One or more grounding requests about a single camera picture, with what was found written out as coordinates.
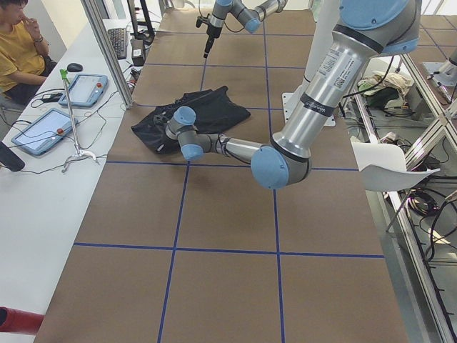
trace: yellow shirt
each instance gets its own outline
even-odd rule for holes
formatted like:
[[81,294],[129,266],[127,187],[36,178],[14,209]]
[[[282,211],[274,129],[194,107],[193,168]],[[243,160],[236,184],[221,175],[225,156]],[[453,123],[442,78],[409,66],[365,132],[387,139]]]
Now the yellow shirt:
[[35,75],[44,71],[44,59],[36,52],[34,40],[22,22],[13,25],[11,33],[0,32],[0,91],[17,85],[7,75],[18,70]]

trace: blue joint cap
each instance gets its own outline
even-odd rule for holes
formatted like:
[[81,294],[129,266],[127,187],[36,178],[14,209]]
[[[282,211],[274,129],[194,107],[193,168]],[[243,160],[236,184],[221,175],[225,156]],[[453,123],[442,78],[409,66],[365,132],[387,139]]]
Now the blue joint cap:
[[232,4],[232,1],[231,0],[216,0],[216,3],[219,5],[219,6],[231,6]]
[[181,106],[174,112],[173,118],[181,125],[194,125],[196,114],[190,107]]
[[194,161],[204,155],[203,148],[197,144],[186,144],[182,146],[181,153],[186,161]]
[[403,43],[386,46],[381,53],[383,55],[407,54],[416,49],[418,44],[419,38],[416,38]]
[[263,146],[252,156],[254,179],[268,189],[283,188],[288,182],[288,166],[281,153],[271,146]]
[[249,32],[250,34],[253,34],[255,31],[257,31],[258,27],[260,26],[260,20],[256,18],[250,19],[244,28]]
[[354,30],[372,30],[393,21],[409,0],[341,0],[340,18]]

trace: white table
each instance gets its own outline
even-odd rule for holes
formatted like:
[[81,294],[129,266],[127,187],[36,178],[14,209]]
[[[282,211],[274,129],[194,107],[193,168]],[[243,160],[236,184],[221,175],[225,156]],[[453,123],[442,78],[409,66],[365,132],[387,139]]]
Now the white table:
[[[105,25],[107,28],[125,27],[126,21],[110,20]],[[129,66],[127,61],[119,61],[122,70]],[[93,108],[74,110],[81,121],[84,114],[98,108],[116,91],[89,25],[81,31],[40,91],[62,88],[59,69],[65,69],[70,62],[82,64],[84,73],[105,74],[109,78],[108,88]],[[37,109],[27,106],[20,119],[33,121],[52,107],[61,108],[57,103],[44,104]],[[107,123],[89,149],[95,155],[108,153],[124,111],[119,94],[101,109]],[[94,114],[78,125],[80,144],[89,145],[103,123]],[[17,132],[11,129],[6,135],[4,143],[7,146],[13,146],[11,138]],[[39,172],[63,164],[75,148],[71,140],[64,139],[39,157],[18,148],[13,151],[25,161],[24,170]],[[61,167],[40,175],[0,169],[0,306],[39,314],[46,312],[104,164],[105,158],[99,158],[99,164],[92,159],[78,161],[72,163],[65,174]],[[0,333],[2,343],[33,340],[34,336]]]

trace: black cloth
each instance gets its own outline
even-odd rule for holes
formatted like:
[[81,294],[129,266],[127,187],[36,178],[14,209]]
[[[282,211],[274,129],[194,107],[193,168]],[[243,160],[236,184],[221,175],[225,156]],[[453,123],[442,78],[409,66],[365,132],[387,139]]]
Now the black cloth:
[[371,96],[366,96],[366,104],[374,109],[385,109],[390,100],[398,99],[398,91],[392,87],[386,87]]
[[213,91],[185,93],[172,104],[157,106],[137,125],[131,127],[138,138],[157,154],[179,151],[179,143],[165,134],[165,124],[180,106],[191,107],[196,113],[195,127],[199,134],[218,134],[249,118],[251,113],[233,103],[227,96],[227,86]]
[[[40,76],[49,76],[56,64],[57,62],[53,61],[51,57],[44,57],[44,71],[40,74]],[[5,94],[17,104],[27,105],[40,87],[41,85],[39,84],[17,84],[10,90],[5,91]]]

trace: red object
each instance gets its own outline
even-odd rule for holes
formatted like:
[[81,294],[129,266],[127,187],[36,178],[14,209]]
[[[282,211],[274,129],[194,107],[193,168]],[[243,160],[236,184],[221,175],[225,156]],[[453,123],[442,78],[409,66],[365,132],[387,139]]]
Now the red object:
[[36,334],[44,315],[0,307],[0,332]]

